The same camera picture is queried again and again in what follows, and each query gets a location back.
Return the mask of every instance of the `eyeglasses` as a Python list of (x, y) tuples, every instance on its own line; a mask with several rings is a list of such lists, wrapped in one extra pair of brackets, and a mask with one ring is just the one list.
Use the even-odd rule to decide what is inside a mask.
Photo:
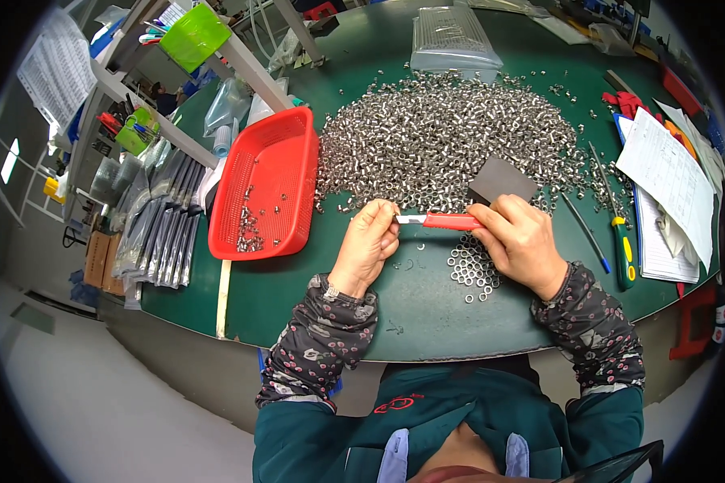
[(652, 472), (650, 481), (657, 481), (663, 467), (663, 440), (613, 456), (553, 483), (621, 483), (648, 460)]

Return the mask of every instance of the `floral sleeve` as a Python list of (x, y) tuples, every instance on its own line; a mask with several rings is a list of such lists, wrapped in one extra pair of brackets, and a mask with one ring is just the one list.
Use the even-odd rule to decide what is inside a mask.
[(349, 297), (329, 285), (327, 274), (313, 276), (265, 361), (255, 404), (260, 409), (280, 400), (315, 401), (335, 412), (328, 391), (344, 367), (354, 369), (364, 356), (378, 320), (376, 292)]
[(532, 313), (574, 363), (583, 396), (629, 386), (644, 389), (642, 343), (633, 324), (620, 302), (580, 262), (569, 264), (556, 297), (534, 302)]

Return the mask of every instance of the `white cable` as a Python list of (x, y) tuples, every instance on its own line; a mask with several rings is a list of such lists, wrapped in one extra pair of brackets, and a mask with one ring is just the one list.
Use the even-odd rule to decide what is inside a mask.
[(253, 8), (253, 0), (250, 0), (250, 22), (252, 23), (253, 27), (253, 36), (255, 37), (255, 43), (258, 44), (258, 48), (261, 49), (261, 53), (264, 57), (266, 57), (266, 60), (271, 59), (271, 56), (266, 53), (265, 50), (263, 50), (263, 45), (261, 45), (261, 39), (258, 38), (258, 32), (255, 30), (255, 9)]
[(271, 33), (271, 26), (268, 24), (268, 17), (266, 16), (266, 13), (263, 11), (263, 4), (261, 3), (261, 0), (258, 0), (258, 8), (261, 9), (261, 16), (263, 17), (263, 23), (266, 24), (266, 31), (268, 32), (268, 36), (271, 38), (271, 45), (273, 46), (273, 54), (277, 57), (279, 57), (280, 62), (282, 65), (284, 65), (284, 60), (282, 60), (282, 57), (279, 56), (279, 50), (277, 49), (277, 43), (273, 39), (273, 34)]

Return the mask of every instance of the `hand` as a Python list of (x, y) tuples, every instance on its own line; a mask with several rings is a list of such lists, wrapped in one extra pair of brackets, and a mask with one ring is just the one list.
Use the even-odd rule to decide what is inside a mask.
[(556, 251), (548, 215), (515, 195), (502, 195), (491, 206), (475, 203), (467, 211), (485, 226), (472, 234), (485, 245), (497, 270), (542, 300), (556, 296), (567, 262)]
[(374, 199), (349, 222), (328, 281), (342, 294), (362, 298), (377, 279), (384, 261), (397, 250), (400, 214), (396, 204)]

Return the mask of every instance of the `chair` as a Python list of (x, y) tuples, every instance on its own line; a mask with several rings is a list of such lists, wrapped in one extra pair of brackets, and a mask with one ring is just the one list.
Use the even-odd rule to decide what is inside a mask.
[(706, 344), (711, 339), (711, 332), (707, 332), (701, 339), (690, 340), (690, 315), (695, 308), (709, 305), (714, 307), (715, 303), (714, 285), (701, 287), (679, 302), (679, 308), (682, 309), (682, 318), (679, 320), (679, 344), (669, 350), (669, 361), (685, 359), (704, 352)]
[(314, 7), (304, 12), (304, 20), (319, 20), (323, 17), (331, 17), (337, 13), (336, 7), (332, 3), (325, 2), (319, 5), (319, 7)]

